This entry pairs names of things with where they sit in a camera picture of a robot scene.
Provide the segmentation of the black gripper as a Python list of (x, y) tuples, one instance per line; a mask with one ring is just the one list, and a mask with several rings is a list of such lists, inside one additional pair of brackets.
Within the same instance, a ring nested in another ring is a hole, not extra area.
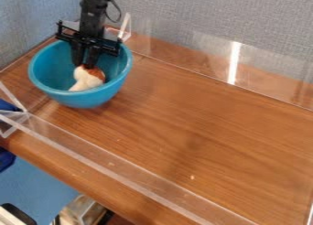
[(101, 54), (118, 55), (121, 40), (106, 38), (105, 23), (111, 20), (107, 6), (113, 4), (118, 11), (121, 8), (115, 0), (80, 0), (80, 19), (78, 22), (60, 20), (55, 37), (67, 42), (71, 47), (72, 62), (78, 67), (83, 63), (84, 50), (88, 50), (86, 66), (92, 69)]

